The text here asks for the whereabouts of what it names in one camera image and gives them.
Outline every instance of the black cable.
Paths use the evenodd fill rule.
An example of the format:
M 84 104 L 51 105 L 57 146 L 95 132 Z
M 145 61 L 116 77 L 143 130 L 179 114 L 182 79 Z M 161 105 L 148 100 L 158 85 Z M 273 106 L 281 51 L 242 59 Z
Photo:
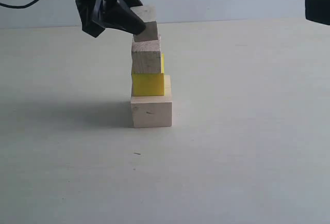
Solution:
M 11 9 L 24 9 L 24 8 L 28 8 L 28 7 L 32 6 L 32 5 L 34 5 L 38 1 L 39 0 L 34 0 L 34 1 L 30 2 L 29 4 L 26 4 L 24 6 L 12 6 L 12 5 L 7 5 L 7 4 L 4 4 L 4 3 L 1 3 L 0 2 L 0 6 L 11 8 Z

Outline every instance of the large wooden block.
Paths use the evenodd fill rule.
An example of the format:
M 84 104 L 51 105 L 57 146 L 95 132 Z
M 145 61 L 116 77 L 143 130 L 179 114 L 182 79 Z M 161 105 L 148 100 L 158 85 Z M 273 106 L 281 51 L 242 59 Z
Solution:
M 164 54 L 161 55 L 160 73 L 132 73 L 133 96 L 163 96 L 164 91 Z
M 153 6 L 136 6 L 131 7 L 131 10 L 140 18 L 146 25 L 146 29 L 134 35 L 135 42 L 158 40 L 158 28 L 156 22 L 156 9 Z
M 160 36 L 154 41 L 133 41 L 132 61 L 132 73 L 161 73 Z
M 172 126 L 171 79 L 165 75 L 165 95 L 153 97 L 131 97 L 130 105 L 134 127 Z

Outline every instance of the white table surface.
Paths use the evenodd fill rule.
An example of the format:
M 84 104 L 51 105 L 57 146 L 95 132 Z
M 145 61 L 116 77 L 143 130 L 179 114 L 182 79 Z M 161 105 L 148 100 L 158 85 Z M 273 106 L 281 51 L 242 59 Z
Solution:
M 0 30 L 0 223 L 330 223 L 330 28 L 159 29 L 158 129 L 130 127 L 130 34 Z

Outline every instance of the yellow foam cube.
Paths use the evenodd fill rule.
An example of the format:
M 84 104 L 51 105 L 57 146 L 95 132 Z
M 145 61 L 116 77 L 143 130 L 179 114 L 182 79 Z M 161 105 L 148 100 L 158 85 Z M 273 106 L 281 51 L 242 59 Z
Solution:
M 164 96 L 164 54 L 160 73 L 132 73 L 132 82 L 135 97 Z

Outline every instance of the wooden block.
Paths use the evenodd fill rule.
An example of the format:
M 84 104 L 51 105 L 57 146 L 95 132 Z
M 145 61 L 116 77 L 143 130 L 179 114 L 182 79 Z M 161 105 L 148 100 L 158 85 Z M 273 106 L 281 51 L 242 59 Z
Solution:
M 134 35 L 135 42 L 144 42 L 158 40 L 158 28 L 156 22 L 156 9 L 153 6 L 136 6 L 131 7 L 131 10 L 140 18 L 146 25 L 146 29 L 138 35 Z
M 172 126 L 171 79 L 165 75 L 165 95 L 153 97 L 131 97 L 130 105 L 134 127 Z
M 132 61 L 132 73 L 161 73 L 160 36 L 154 41 L 133 41 Z
M 161 73 L 132 73 L 133 96 L 164 96 L 164 54 Z

